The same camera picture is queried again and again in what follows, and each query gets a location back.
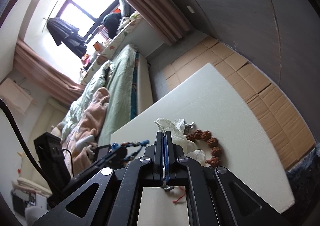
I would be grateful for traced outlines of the blue knotted flower ornament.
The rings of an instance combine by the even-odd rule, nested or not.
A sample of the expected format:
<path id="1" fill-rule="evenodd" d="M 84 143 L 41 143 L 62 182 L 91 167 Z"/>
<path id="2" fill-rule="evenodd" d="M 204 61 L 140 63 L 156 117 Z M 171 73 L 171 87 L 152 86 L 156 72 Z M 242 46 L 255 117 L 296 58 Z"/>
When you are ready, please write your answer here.
<path id="1" fill-rule="evenodd" d="M 131 141 L 131 142 L 124 142 L 124 143 L 112 143 L 110 146 L 110 152 L 114 152 L 118 149 L 122 152 L 120 155 L 120 161 L 122 163 L 127 163 L 131 162 L 136 158 L 136 156 L 141 152 L 141 150 L 144 147 L 147 147 L 149 145 L 150 141 L 149 140 L 144 140 L 144 141 Z M 128 149 L 129 148 L 136 148 L 136 151 L 134 151 L 131 154 L 128 154 Z"/>

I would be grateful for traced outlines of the clear plastic bag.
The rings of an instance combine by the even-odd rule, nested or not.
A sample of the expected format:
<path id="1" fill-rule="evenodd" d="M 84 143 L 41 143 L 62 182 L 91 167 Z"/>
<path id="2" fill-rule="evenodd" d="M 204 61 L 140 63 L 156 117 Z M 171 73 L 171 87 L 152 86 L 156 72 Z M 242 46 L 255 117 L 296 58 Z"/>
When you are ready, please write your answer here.
<path id="1" fill-rule="evenodd" d="M 183 149 L 183 153 L 185 156 L 193 158 L 198 161 L 202 166 L 205 165 L 206 154 L 203 150 L 201 150 L 196 143 L 188 140 L 184 135 L 185 131 L 185 120 L 184 119 L 176 119 L 174 121 L 158 118 L 155 121 L 155 124 L 158 127 L 160 132 L 165 133 L 166 131 L 170 131 L 172 143 L 179 145 Z"/>

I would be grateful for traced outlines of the pink fleece blanket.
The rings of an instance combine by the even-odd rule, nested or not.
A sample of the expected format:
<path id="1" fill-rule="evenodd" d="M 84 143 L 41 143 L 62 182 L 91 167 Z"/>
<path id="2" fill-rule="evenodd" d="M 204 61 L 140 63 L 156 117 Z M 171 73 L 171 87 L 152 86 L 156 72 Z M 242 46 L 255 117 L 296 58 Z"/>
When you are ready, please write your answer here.
<path id="1" fill-rule="evenodd" d="M 68 150 L 65 163 L 72 176 L 79 174 L 92 163 L 91 159 L 97 147 L 95 139 L 102 130 L 109 99 L 110 93 L 106 88 L 97 89 L 80 121 L 62 141 L 62 148 Z"/>

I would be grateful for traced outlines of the green floral duvet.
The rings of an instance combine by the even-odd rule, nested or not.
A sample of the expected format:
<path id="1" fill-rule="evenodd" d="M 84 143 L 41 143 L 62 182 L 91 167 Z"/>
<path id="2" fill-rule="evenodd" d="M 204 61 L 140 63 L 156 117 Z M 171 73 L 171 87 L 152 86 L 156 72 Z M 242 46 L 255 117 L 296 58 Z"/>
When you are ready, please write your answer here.
<path id="1" fill-rule="evenodd" d="M 111 60 L 105 62 L 93 75 L 92 79 L 86 85 L 82 95 L 71 104 L 67 115 L 62 120 L 65 126 L 62 129 L 62 139 L 66 140 L 67 136 L 80 121 L 84 111 L 93 99 L 97 89 L 107 87 L 115 71 L 115 65 Z"/>

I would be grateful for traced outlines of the left pink curtain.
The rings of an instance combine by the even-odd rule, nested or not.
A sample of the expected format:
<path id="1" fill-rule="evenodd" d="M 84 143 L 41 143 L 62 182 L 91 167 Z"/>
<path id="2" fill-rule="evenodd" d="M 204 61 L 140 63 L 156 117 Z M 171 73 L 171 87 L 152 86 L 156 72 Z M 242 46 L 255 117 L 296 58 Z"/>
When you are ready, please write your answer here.
<path id="1" fill-rule="evenodd" d="M 26 79 L 67 106 L 76 101 L 85 89 L 83 85 L 53 68 L 20 39 L 16 42 L 13 67 Z"/>

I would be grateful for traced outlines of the pink curtain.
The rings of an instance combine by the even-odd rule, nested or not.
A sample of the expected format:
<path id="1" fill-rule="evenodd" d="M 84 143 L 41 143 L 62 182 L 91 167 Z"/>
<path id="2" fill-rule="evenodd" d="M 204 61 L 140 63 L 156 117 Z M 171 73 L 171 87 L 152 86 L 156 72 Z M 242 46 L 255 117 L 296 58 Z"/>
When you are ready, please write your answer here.
<path id="1" fill-rule="evenodd" d="M 83 85 L 53 68 L 20 39 L 16 42 L 13 67 L 26 79 L 67 106 L 76 101 L 85 89 Z"/>
<path id="2" fill-rule="evenodd" d="M 183 38 L 192 27 L 172 0 L 127 0 L 168 45 Z"/>

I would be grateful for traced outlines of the orange item on sill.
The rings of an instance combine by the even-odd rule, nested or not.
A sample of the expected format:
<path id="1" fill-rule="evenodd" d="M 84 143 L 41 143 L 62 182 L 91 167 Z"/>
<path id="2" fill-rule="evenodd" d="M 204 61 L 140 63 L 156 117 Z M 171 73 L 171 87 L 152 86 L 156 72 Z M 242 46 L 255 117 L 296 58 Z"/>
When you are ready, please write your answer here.
<path id="1" fill-rule="evenodd" d="M 103 50 L 103 45 L 99 42 L 95 42 L 93 44 L 93 47 L 95 48 L 96 51 L 99 51 L 99 52 Z"/>

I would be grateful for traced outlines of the flattened cardboard on floor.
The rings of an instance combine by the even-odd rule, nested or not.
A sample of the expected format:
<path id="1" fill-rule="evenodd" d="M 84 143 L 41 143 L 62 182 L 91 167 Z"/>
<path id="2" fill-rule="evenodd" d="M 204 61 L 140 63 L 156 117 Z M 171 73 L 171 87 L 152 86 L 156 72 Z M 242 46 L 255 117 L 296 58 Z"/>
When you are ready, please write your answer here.
<path id="1" fill-rule="evenodd" d="M 316 145 L 309 127 L 282 91 L 247 59 L 207 36 L 163 69 L 169 90 L 210 63 L 242 97 L 271 140 L 285 170 Z"/>

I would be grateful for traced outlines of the dark hanging clothes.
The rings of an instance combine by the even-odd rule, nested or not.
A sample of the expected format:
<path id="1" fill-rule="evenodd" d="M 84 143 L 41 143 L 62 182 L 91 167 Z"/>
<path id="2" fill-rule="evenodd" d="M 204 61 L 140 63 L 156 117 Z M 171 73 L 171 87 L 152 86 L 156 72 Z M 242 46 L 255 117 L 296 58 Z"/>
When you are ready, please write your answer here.
<path id="1" fill-rule="evenodd" d="M 50 18 L 46 24 L 56 45 L 62 43 L 77 57 L 82 58 L 87 51 L 86 38 L 78 34 L 79 29 L 60 17 Z"/>

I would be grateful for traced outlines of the floral window seat cushion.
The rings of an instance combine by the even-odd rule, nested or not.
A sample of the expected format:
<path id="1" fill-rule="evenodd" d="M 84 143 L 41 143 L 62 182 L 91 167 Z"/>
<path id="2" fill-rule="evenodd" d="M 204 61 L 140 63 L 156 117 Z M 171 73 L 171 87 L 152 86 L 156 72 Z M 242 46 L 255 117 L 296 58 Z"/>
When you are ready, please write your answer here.
<path id="1" fill-rule="evenodd" d="M 87 64 L 80 71 L 80 84 L 86 85 L 107 60 L 111 60 L 125 38 L 134 31 L 142 20 L 142 16 L 135 11 L 130 17 L 124 17 L 120 22 L 120 30 L 113 39 L 108 39 L 103 44 L 97 42 L 99 50 L 88 55 Z"/>

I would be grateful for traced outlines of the black bag on sill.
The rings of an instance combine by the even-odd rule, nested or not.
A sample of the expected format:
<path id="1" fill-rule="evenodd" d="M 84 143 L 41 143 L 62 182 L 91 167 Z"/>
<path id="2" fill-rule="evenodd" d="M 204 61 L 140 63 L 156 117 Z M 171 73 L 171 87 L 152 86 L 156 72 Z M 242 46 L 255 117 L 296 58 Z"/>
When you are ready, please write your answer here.
<path id="1" fill-rule="evenodd" d="M 113 39 L 117 35 L 121 19 L 121 13 L 111 13 L 104 17 L 103 26 L 107 29 L 110 39 Z"/>

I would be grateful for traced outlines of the right pink curtain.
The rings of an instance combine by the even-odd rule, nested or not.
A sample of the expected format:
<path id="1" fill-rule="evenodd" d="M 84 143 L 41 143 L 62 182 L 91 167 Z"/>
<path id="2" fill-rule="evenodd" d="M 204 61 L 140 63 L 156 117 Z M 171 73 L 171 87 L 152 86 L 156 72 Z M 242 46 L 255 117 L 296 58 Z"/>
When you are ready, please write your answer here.
<path id="1" fill-rule="evenodd" d="M 172 0 L 127 0 L 168 45 L 183 38 L 192 27 Z"/>

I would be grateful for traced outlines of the grey pillow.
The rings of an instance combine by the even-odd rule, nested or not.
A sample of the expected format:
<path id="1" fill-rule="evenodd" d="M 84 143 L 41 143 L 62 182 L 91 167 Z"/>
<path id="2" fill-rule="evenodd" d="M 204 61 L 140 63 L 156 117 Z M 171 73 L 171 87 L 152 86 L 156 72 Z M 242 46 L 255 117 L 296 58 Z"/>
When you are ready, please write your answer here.
<path id="1" fill-rule="evenodd" d="M 119 9 L 122 18 L 130 17 L 135 11 L 134 8 L 126 0 L 119 0 Z"/>

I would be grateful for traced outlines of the window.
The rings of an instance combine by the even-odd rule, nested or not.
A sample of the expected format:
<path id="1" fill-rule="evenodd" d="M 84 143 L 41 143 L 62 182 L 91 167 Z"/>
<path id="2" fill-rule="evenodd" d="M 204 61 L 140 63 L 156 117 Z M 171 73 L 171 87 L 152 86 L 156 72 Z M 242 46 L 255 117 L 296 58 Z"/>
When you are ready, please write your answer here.
<path id="1" fill-rule="evenodd" d="M 80 36 L 88 36 L 103 18 L 117 12 L 119 0 L 66 0 L 57 17 L 78 28 Z"/>

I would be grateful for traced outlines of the white wall socket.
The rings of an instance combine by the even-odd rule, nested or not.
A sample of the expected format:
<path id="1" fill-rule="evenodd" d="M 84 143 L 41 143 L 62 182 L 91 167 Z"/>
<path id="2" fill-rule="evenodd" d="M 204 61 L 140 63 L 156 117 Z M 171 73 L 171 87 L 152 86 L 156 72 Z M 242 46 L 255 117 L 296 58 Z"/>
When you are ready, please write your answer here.
<path id="1" fill-rule="evenodd" d="M 191 13 L 195 13 L 195 11 L 193 10 L 193 8 L 191 6 L 187 6 L 187 9 L 191 12 Z"/>

